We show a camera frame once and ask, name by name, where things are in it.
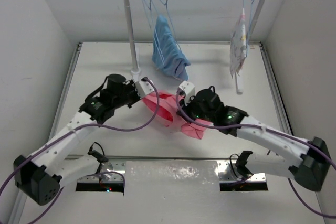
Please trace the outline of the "pink t shirt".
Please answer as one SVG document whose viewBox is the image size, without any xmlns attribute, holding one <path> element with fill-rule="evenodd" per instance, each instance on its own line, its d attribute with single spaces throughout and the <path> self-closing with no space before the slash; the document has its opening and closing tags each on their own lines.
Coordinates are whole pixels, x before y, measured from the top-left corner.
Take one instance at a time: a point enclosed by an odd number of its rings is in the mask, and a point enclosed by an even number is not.
<svg viewBox="0 0 336 224">
<path fill-rule="evenodd" d="M 188 123 L 177 114 L 175 94 L 159 90 L 159 102 L 157 102 L 155 92 L 145 96 L 142 102 L 152 112 L 155 112 L 157 105 L 159 105 L 159 110 L 155 118 L 163 126 L 181 132 L 191 138 L 199 140 L 203 138 L 206 128 L 194 123 Z"/>
</svg>

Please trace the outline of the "blue wire hanger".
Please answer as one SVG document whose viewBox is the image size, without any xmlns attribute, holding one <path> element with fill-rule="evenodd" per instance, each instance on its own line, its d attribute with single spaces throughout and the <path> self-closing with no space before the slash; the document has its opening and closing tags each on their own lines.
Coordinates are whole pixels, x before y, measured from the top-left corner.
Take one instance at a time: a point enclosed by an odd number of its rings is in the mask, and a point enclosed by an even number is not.
<svg viewBox="0 0 336 224">
<path fill-rule="evenodd" d="M 158 0 L 166 9 L 167 14 L 169 15 L 169 11 L 167 10 L 167 3 L 168 0 Z M 154 62 L 160 62 L 161 64 L 165 63 L 162 47 L 160 44 L 160 37 L 158 34 L 158 29 L 156 28 L 157 25 L 157 19 L 154 19 L 153 10 L 156 13 L 156 18 L 159 18 L 161 16 L 158 8 L 155 5 L 154 0 L 141 0 L 145 16 L 148 21 L 149 28 L 152 31 L 153 34 L 153 58 L 155 59 Z"/>
</svg>

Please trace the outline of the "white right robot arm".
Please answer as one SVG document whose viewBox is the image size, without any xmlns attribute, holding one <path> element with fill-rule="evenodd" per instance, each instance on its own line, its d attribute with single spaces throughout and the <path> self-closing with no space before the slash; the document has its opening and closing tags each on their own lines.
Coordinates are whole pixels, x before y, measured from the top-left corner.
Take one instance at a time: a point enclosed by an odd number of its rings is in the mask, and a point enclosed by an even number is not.
<svg viewBox="0 0 336 224">
<path fill-rule="evenodd" d="M 203 121 L 209 122 L 209 129 L 251 141 L 277 154 L 270 157 L 243 151 L 235 163 L 235 170 L 243 178 L 265 173 L 293 179 L 310 191 L 322 189 L 332 164 L 323 139 L 307 140 L 275 130 L 247 112 L 225 105 L 214 86 L 196 92 L 195 85 L 184 81 L 179 85 L 177 95 L 182 97 L 176 101 L 178 114 L 188 122 L 198 126 L 204 126 Z"/>
</svg>

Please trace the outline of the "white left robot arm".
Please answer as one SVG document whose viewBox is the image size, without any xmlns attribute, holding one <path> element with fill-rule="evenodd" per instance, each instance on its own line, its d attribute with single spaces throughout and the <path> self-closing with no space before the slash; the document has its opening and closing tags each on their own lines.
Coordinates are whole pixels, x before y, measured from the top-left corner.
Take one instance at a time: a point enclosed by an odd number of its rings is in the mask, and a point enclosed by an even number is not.
<svg viewBox="0 0 336 224">
<path fill-rule="evenodd" d="M 140 101 L 139 82 L 120 74 L 108 75 L 90 93 L 67 125 L 46 145 L 29 157 L 18 156 L 13 163 L 16 187 L 40 206 L 49 203 L 60 190 L 64 178 L 55 166 L 95 129 L 114 116 L 115 110 Z"/>
</svg>

